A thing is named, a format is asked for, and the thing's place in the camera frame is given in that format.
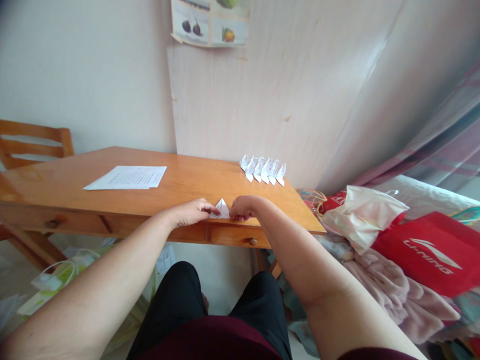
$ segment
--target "fig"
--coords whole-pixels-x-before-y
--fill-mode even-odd
[[[188,20],[185,20],[184,22],[181,23],[181,27],[183,28],[183,30],[185,30],[187,33],[189,33],[190,31],[192,31],[190,29],[190,21]]]
[[[195,19],[196,25],[193,26],[193,33],[197,36],[202,36],[202,32],[200,31],[200,25],[197,19]]]

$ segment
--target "chair backrest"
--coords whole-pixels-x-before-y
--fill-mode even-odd
[[[4,138],[5,135],[49,139],[59,143],[59,146],[6,139]],[[12,155],[42,155],[64,158],[74,154],[70,130],[65,127],[53,128],[0,119],[0,160],[7,170],[41,163],[38,160],[27,160]]]

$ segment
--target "pink blanket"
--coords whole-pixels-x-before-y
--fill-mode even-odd
[[[393,261],[373,249],[343,263],[415,344],[422,344],[460,314],[435,291],[406,277]]]

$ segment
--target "hand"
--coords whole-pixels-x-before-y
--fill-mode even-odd
[[[210,214],[220,215],[220,210],[204,198],[192,200],[167,210],[172,216],[175,227],[196,224],[210,218]]]
[[[247,221],[254,218],[253,204],[257,198],[257,196],[252,195],[237,197],[230,208],[230,219]]]

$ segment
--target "person's left hand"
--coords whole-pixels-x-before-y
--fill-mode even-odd
[[[210,218],[210,214],[220,215],[220,210],[204,198],[192,200],[167,210],[170,212],[175,226],[188,226]]]

